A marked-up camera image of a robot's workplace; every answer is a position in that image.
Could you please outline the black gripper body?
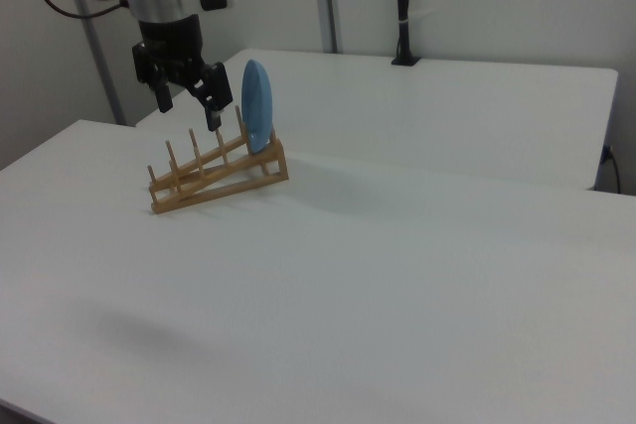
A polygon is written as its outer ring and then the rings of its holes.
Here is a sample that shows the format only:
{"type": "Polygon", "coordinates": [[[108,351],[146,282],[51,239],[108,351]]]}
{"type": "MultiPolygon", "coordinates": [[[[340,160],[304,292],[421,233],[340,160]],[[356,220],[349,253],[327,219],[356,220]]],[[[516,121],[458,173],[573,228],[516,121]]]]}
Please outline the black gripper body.
{"type": "Polygon", "coordinates": [[[142,41],[132,48],[138,81],[152,89],[164,82],[194,87],[205,64],[199,16],[169,23],[139,21],[138,25],[142,41]]]}

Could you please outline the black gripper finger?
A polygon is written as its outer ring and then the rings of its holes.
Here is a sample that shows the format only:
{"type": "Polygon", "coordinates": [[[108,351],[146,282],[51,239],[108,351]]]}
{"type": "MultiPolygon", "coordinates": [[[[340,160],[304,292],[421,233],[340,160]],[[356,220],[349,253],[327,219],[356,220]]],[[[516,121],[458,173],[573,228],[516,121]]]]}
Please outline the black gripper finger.
{"type": "Polygon", "coordinates": [[[173,107],[168,78],[161,70],[155,70],[150,76],[150,88],[154,92],[158,109],[161,113],[168,112],[173,107]]]}
{"type": "Polygon", "coordinates": [[[225,65],[194,64],[187,89],[203,106],[208,130],[217,131],[223,110],[234,101],[225,65]]]}

